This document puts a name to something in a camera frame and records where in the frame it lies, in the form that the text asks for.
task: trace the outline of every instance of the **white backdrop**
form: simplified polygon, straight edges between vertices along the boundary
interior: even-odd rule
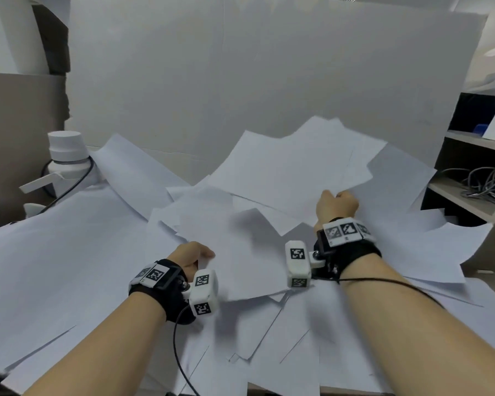
[[[244,130],[339,117],[433,165],[485,18],[337,0],[72,0],[72,125],[196,183]]]

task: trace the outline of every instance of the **pile of paper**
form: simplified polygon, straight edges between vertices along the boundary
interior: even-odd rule
[[[177,333],[199,393],[244,395],[248,383],[285,396],[318,394],[319,386],[388,392],[340,287],[287,287],[284,244],[313,246],[324,188],[351,187],[384,258],[495,346],[495,331],[478,321],[495,323],[495,294],[459,267],[490,225],[459,227],[439,210],[419,211],[416,199],[435,171],[382,140],[317,117],[283,139],[245,133],[195,186],[120,136],[92,156],[109,185],[0,229],[0,277],[18,284],[0,282],[0,371],[13,369],[4,383],[18,392],[125,299],[142,266],[184,239],[216,252],[200,264],[216,270],[221,299],[216,314]],[[3,247],[9,242],[16,247]],[[21,281],[30,277],[41,280]],[[172,327],[158,335],[143,392],[191,392],[175,363]]]

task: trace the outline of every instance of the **shelf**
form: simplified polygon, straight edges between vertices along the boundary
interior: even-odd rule
[[[495,222],[495,204],[485,200],[462,197],[461,193],[465,189],[458,182],[445,177],[436,177],[431,180],[427,187],[470,213],[475,214],[478,218],[486,222]]]
[[[458,141],[463,141],[464,143],[469,143],[475,146],[485,147],[491,150],[495,150],[495,140],[483,139],[478,134],[469,132],[460,132],[457,130],[448,130],[445,137],[449,139],[455,139]]]

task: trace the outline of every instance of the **white plastic cap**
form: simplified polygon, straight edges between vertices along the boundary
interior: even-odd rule
[[[48,133],[49,154],[55,161],[79,161],[90,155],[82,135],[72,130]]]

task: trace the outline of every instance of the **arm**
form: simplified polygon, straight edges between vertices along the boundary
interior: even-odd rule
[[[179,246],[168,259],[190,281],[195,261],[214,253],[199,243]],[[132,293],[92,333],[45,373],[25,396],[132,396],[145,375],[156,335],[166,316],[144,293]]]
[[[348,192],[324,192],[319,228],[353,216]],[[341,278],[406,280],[376,254],[354,261]],[[385,282],[342,282],[358,325],[397,396],[495,395],[495,349],[432,300]]]

